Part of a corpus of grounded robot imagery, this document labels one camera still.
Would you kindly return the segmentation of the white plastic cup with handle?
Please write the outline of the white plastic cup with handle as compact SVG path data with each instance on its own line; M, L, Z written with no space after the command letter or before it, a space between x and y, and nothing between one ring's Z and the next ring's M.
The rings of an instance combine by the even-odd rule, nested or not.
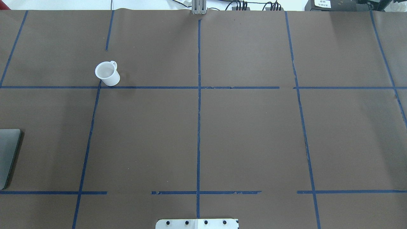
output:
M108 87L117 85L121 79L117 71L118 65L115 61L104 61L95 68L95 75Z

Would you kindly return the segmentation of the grey closed laptop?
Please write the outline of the grey closed laptop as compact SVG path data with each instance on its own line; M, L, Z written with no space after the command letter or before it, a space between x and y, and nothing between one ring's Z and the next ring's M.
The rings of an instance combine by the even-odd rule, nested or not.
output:
M6 188L21 137L20 129L0 130L0 189Z

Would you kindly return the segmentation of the brown paper table cover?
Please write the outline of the brown paper table cover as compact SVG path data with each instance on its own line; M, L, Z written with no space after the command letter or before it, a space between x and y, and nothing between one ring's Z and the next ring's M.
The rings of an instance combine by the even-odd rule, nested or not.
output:
M1 128L2 229L405 229L406 13L2 10Z

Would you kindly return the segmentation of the black power strip with plugs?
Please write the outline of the black power strip with plugs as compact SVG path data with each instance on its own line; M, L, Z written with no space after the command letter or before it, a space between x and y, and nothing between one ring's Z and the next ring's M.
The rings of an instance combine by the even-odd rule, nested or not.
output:
M234 0L228 4L225 10L233 11L249 11L249 10L260 10L260 11L284 11L282 5L277 1L268 1L265 3L261 2L247 2L243 0Z

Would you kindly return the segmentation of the black box with white label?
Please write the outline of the black box with white label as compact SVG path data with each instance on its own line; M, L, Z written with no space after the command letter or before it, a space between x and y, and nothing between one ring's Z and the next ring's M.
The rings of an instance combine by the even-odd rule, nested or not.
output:
M359 4L357 0L308 0L304 10L363 12L370 11L371 7L367 4Z

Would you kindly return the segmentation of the grey aluminium profile post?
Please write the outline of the grey aluminium profile post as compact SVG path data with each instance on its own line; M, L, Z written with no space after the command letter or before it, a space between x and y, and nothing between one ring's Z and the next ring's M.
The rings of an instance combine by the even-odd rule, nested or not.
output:
M194 15L204 15L207 13L206 0L192 0L191 12Z

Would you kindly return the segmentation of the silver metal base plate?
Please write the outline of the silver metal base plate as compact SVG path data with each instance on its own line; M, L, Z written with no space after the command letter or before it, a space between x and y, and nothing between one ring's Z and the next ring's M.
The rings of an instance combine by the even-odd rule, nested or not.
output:
M239 229L238 219L161 219L156 229Z

